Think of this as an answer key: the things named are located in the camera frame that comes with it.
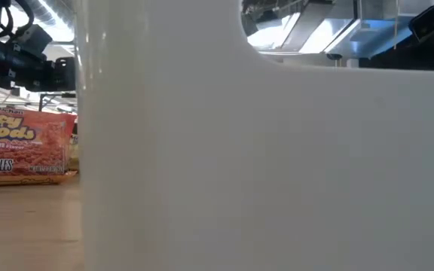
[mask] wooden countertop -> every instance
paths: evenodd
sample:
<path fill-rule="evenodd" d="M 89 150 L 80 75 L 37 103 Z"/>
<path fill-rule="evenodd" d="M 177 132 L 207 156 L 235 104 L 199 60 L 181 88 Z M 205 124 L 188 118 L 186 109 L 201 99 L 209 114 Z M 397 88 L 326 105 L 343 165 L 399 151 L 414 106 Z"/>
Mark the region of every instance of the wooden countertop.
<path fill-rule="evenodd" d="M 81 202 L 76 180 L 0 187 L 0 271 L 81 271 Z"/>

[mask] instant noodle package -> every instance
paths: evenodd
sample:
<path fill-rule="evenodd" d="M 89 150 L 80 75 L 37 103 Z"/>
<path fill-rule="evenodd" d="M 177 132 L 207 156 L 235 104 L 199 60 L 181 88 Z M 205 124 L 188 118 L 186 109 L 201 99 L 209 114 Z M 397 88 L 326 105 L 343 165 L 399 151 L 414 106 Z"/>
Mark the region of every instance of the instant noodle package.
<path fill-rule="evenodd" d="M 58 184 L 76 116 L 0 108 L 0 185 Z"/>

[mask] black camera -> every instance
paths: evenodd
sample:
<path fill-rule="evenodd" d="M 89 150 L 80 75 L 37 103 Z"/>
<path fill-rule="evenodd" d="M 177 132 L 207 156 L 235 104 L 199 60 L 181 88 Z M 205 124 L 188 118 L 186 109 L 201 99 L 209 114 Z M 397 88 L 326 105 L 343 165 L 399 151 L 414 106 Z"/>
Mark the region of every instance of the black camera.
<path fill-rule="evenodd" d="M 360 59 L 362 68 L 434 71 L 434 5 L 409 23 L 412 36 L 371 59 Z"/>
<path fill-rule="evenodd" d="M 11 0 L 0 0 L 0 87 L 10 89 L 12 84 L 29 91 L 69 91 L 76 89 L 75 58 L 48 61 L 43 50 L 52 38 L 40 26 L 33 25 L 34 14 L 26 0 L 15 0 L 28 15 L 28 23 L 15 33 L 9 7 Z M 2 12 L 8 14 L 8 24 L 1 24 Z"/>

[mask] fluorescent light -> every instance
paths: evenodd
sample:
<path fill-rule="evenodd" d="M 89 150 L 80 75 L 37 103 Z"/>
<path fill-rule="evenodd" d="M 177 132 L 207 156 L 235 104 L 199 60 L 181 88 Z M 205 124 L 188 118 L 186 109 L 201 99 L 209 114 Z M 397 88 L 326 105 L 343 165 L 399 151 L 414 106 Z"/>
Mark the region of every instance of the fluorescent light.
<path fill-rule="evenodd" d="M 282 26 L 267 27 L 250 35 L 247 41 L 253 47 L 270 47 L 281 31 Z"/>
<path fill-rule="evenodd" d="M 46 8 L 46 10 L 51 14 L 51 16 L 55 19 L 57 24 L 55 26 L 48 27 L 48 33 L 50 33 L 51 37 L 55 41 L 73 41 L 75 39 L 75 33 L 72 29 L 68 27 L 68 25 L 58 16 L 58 14 L 51 8 L 44 0 L 38 0 L 38 2 Z"/>
<path fill-rule="evenodd" d="M 284 29 L 280 32 L 280 34 L 277 36 L 276 41 L 274 42 L 274 45 L 272 46 L 273 49 L 282 47 L 284 45 L 284 42 L 286 42 L 287 37 L 289 37 L 289 34 L 291 34 L 292 29 L 294 28 L 295 24 L 298 22 L 299 17 L 301 16 L 301 13 L 295 13 L 291 15 L 291 17 L 287 20 L 286 16 L 283 19 L 283 25 Z"/>
<path fill-rule="evenodd" d="M 329 53 L 334 49 L 338 44 L 340 44 L 356 27 L 361 24 L 361 20 L 356 20 L 350 27 L 346 29 L 341 35 L 338 36 L 326 49 L 324 49 L 325 53 Z"/>
<path fill-rule="evenodd" d="M 295 13 L 281 20 L 258 23 L 257 27 L 259 30 L 247 37 L 247 41 L 258 49 L 274 49 L 281 47 L 300 16 L 300 13 Z"/>
<path fill-rule="evenodd" d="M 310 35 L 299 53 L 321 53 L 333 39 L 332 24 L 324 20 Z"/>

